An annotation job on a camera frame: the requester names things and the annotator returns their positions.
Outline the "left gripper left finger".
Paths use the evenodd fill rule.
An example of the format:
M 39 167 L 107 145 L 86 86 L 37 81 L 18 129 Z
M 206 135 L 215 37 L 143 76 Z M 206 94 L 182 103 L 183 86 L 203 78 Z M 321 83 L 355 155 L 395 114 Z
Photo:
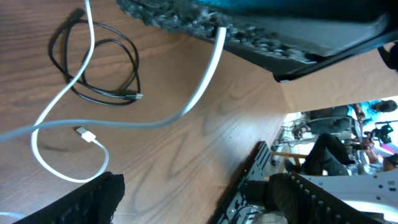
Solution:
M 15 224 L 110 224 L 124 194 L 124 176 L 105 172 Z

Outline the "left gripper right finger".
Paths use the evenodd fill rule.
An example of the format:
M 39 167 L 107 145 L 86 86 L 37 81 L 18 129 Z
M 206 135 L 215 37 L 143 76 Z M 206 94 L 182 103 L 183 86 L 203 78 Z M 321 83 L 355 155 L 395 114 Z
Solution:
M 210 41 L 291 81 L 377 50 L 397 70 L 397 2 L 385 0 L 118 0 L 148 26 Z

